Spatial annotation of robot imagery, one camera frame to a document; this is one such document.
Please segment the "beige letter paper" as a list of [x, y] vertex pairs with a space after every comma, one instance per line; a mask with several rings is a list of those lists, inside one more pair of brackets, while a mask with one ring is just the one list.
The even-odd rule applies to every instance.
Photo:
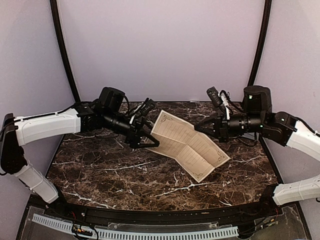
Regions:
[[158, 147], [148, 150], [174, 159], [196, 182], [202, 182], [214, 169], [231, 159], [216, 143], [194, 126], [161, 110], [151, 135]]

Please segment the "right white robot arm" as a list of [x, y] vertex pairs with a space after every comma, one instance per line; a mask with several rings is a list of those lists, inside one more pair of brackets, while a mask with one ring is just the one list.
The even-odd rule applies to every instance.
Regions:
[[[214, 114], [196, 124], [196, 131], [221, 143], [253, 133], [283, 147], [299, 150], [316, 160], [320, 159], [319, 132], [299, 117], [284, 111], [274, 113], [269, 88], [260, 85], [245, 87], [238, 113], [233, 113], [230, 109], [234, 103], [224, 90], [218, 92], [215, 87], [211, 87], [206, 93], [214, 106]], [[259, 199], [260, 202], [255, 205], [255, 213], [266, 217], [275, 206], [308, 199], [320, 199], [318, 175], [293, 183], [267, 186]]]

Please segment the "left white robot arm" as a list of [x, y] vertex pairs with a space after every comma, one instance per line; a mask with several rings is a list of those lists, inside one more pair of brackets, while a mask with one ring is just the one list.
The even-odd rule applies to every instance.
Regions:
[[120, 113], [120, 107], [127, 99], [123, 91], [104, 87], [94, 101], [76, 102], [61, 111], [20, 117], [8, 113], [0, 130], [1, 175], [17, 177], [51, 204], [51, 210], [58, 217], [67, 218], [71, 208], [62, 200], [63, 194], [25, 158], [23, 146], [59, 135], [108, 129], [123, 135], [132, 149], [158, 147], [160, 142], [144, 130], [146, 116], [155, 108], [155, 102], [147, 98], [136, 109]]

